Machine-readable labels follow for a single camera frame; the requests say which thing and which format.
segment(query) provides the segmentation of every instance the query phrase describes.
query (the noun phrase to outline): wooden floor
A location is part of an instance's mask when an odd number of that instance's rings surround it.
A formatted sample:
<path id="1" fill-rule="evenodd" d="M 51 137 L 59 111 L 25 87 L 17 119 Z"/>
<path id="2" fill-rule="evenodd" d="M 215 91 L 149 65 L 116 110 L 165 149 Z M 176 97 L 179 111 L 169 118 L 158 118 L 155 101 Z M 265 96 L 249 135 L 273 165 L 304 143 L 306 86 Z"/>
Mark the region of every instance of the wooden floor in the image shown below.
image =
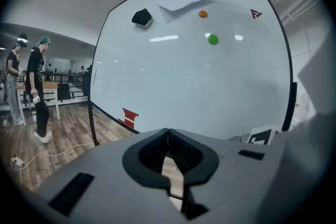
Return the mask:
<path id="1" fill-rule="evenodd" d="M 20 184 L 20 173 L 13 171 L 10 158 L 16 155 L 26 163 L 37 154 L 46 152 L 57 155 L 78 144 L 93 143 L 88 108 L 86 103 L 60 106 L 61 120 L 57 120 L 55 108 L 50 108 L 48 128 L 53 140 L 44 145 L 33 137 L 36 128 L 36 117 L 31 111 L 25 110 L 27 126 L 15 126 L 9 114 L 0 115 L 0 158 L 14 182 Z M 111 120 L 98 109 L 93 109 L 94 126 L 97 139 L 101 144 L 123 139 L 134 135 L 115 121 Z M 21 171 L 22 185 L 36 191 L 38 187 L 55 171 L 80 156 L 93 145 L 78 146 L 58 157 L 40 155 Z M 171 158 L 165 159 L 162 174 L 171 180 L 171 193 L 182 196 L 183 176 Z M 179 209 L 181 201 L 171 198 Z"/>

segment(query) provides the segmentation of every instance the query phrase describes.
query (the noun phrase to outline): wooden table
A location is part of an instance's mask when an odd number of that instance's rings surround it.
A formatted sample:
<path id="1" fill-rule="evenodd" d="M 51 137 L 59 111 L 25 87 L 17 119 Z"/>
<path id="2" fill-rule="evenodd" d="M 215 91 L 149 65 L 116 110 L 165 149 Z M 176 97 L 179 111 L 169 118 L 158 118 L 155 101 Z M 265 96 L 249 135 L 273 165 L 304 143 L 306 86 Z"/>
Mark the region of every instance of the wooden table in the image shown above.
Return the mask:
<path id="1" fill-rule="evenodd" d="M 54 93 L 54 96 L 55 96 L 54 103 L 55 103 L 56 111 L 57 111 L 57 119 L 60 120 L 59 110 L 58 110 L 58 96 L 57 96 L 58 84 L 57 84 L 56 81 L 43 81 L 42 84 L 43 84 L 43 90 L 48 90 L 48 91 Z M 23 94 L 23 92 L 25 90 L 26 90 L 25 85 L 21 85 L 21 86 L 17 87 L 17 99 L 18 99 L 18 103 L 19 103 L 21 118 L 22 118 L 22 121 L 23 121 L 23 125 L 27 126 L 26 119 L 25 119 L 25 116 L 23 114 L 23 106 L 22 106 L 22 103 L 21 103 L 21 94 Z M 27 100 L 28 100 L 28 104 L 29 104 L 29 109 L 31 110 L 30 97 L 28 97 Z"/>

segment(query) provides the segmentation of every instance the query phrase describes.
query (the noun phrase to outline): black t-shirt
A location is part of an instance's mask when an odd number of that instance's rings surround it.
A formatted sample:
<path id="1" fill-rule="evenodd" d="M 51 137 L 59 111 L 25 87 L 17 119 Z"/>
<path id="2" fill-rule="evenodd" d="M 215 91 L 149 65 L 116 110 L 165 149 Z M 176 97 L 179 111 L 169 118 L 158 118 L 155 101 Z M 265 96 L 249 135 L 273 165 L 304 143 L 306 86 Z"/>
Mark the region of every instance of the black t-shirt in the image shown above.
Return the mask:
<path id="1" fill-rule="evenodd" d="M 26 77 L 26 92 L 30 94 L 31 91 L 31 84 L 30 84 L 30 77 L 29 73 L 34 72 L 34 84 L 35 89 L 40 92 L 43 91 L 42 81 L 40 80 L 40 68 L 44 65 L 42 53 L 39 48 L 34 48 L 34 51 L 31 52 L 28 66 L 27 66 L 27 77 Z"/>
<path id="2" fill-rule="evenodd" d="M 16 57 L 16 55 L 13 53 L 13 51 L 10 51 L 8 54 L 8 57 L 6 59 L 6 65 L 8 69 L 8 60 L 13 60 L 12 67 L 15 70 L 19 70 L 19 63 L 20 63 L 20 56 Z"/>

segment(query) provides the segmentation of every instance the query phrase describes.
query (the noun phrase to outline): white sneaker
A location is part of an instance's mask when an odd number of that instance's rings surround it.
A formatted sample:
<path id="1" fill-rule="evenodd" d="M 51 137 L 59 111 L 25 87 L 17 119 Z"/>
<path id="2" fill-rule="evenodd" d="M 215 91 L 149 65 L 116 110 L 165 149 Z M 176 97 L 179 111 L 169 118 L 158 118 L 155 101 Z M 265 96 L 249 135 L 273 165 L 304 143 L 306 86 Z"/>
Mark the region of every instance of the white sneaker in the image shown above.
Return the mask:
<path id="1" fill-rule="evenodd" d="M 23 120 L 20 120 L 18 123 L 14 123 L 15 125 L 22 125 L 23 124 Z"/>
<path id="2" fill-rule="evenodd" d="M 38 135 L 38 133 L 34 132 L 34 137 L 36 137 L 37 139 L 39 139 L 43 144 L 48 144 L 49 143 L 49 138 L 45 137 L 41 137 Z"/>
<path id="3" fill-rule="evenodd" d="M 51 137 L 51 131 L 48 131 L 45 137 L 50 138 Z"/>

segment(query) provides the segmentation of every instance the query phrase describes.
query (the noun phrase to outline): red logo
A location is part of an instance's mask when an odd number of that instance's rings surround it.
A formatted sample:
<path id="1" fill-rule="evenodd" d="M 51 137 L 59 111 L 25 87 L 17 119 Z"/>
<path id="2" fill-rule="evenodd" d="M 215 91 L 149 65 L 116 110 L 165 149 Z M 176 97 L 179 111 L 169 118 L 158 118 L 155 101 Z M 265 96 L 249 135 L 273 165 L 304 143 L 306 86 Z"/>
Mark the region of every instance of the red logo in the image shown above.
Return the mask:
<path id="1" fill-rule="evenodd" d="M 262 13 L 251 9 L 253 19 L 258 18 Z"/>
<path id="2" fill-rule="evenodd" d="M 118 119 L 118 121 L 122 122 L 123 124 L 126 124 L 128 127 L 134 129 L 134 121 L 135 121 L 135 117 L 138 117 L 139 115 L 129 111 L 127 109 L 123 108 L 123 111 L 125 113 L 125 120 L 122 121 L 121 119 Z"/>

